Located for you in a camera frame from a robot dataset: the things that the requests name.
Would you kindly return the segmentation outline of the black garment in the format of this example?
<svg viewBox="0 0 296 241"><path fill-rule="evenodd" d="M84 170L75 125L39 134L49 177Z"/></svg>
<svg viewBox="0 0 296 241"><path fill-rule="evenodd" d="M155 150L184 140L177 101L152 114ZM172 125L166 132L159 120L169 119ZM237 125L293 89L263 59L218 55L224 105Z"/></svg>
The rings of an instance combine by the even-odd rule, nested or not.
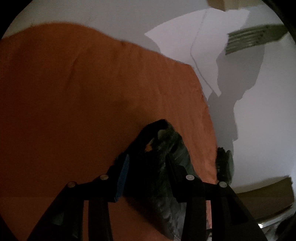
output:
<svg viewBox="0 0 296 241"><path fill-rule="evenodd" d="M165 119L150 123L109 167L109 200L124 197L157 231L180 240L186 204L174 196L174 168L197 176L181 135Z"/></svg>

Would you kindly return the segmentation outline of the orange fleece blanket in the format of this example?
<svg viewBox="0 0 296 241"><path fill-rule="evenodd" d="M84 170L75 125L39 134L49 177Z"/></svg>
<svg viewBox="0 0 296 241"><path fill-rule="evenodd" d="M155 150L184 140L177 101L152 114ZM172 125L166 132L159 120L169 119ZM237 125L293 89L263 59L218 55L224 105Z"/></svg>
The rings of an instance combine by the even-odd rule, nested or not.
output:
<svg viewBox="0 0 296 241"><path fill-rule="evenodd" d="M1 40L1 216L26 240L70 181L105 173L142 128L166 119L197 175L216 183L216 138L186 65L70 23Z"/></svg>

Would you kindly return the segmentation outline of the brown wooden board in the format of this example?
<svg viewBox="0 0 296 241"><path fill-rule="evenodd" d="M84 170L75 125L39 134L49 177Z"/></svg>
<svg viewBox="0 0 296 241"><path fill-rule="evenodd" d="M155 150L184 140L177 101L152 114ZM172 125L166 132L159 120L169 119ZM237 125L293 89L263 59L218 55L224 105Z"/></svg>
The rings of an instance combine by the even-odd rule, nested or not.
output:
<svg viewBox="0 0 296 241"><path fill-rule="evenodd" d="M284 213L295 201L290 177L259 189L238 193L237 196L254 219L259 221Z"/></svg>

